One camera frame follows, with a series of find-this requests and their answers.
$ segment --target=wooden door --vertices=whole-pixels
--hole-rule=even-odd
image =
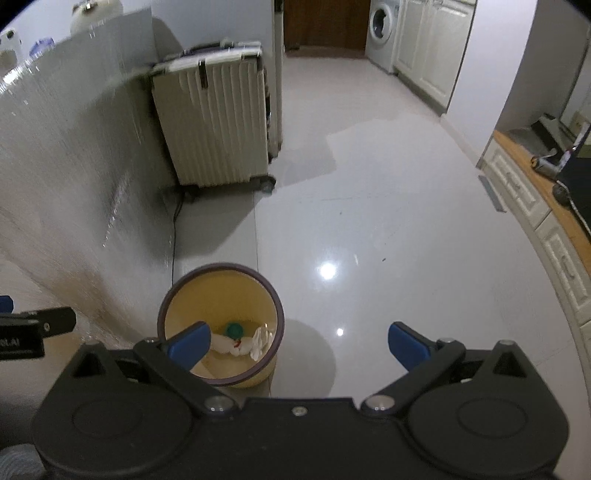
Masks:
[[[364,50],[371,0],[285,0],[285,48]]]
[[[474,6],[456,0],[433,0],[426,42],[421,48],[416,82],[447,107],[466,50]]]
[[[400,29],[402,31],[394,66],[411,80],[415,80],[416,77],[419,41],[427,12],[427,0],[408,0],[401,10]]]

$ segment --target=white drawer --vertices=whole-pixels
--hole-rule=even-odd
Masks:
[[[574,308],[580,325],[591,320],[591,280],[553,213],[536,230]]]
[[[530,225],[536,228],[550,211],[538,190],[495,140],[491,140],[486,149],[484,160],[523,211]]]

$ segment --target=washing machine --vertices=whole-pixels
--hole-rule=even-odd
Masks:
[[[369,13],[365,56],[388,73],[394,72],[400,3],[401,0],[372,0]]]

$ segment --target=drawer handle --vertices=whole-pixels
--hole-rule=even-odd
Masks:
[[[576,277],[573,273],[570,272],[569,263],[566,261],[566,255],[560,257],[560,263],[562,263],[562,270],[566,273],[566,276],[571,280],[574,280]]]
[[[507,177],[507,182],[509,182],[515,190],[521,190],[521,185],[519,185],[515,180],[513,180],[513,175],[510,172],[505,172],[505,176]]]

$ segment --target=cabinet door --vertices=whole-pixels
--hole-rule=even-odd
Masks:
[[[550,212],[550,207],[540,192],[495,140],[491,140],[486,149],[484,160],[530,221],[531,226],[537,228]]]
[[[430,10],[416,81],[446,108],[460,71],[474,7],[456,0],[433,0]]]
[[[577,251],[551,213],[535,231],[564,285],[580,325],[591,320],[591,280]]]
[[[407,0],[400,19],[402,29],[398,40],[398,52],[394,66],[404,75],[415,80],[417,57],[420,49],[418,42],[424,20],[427,16],[428,0]]]

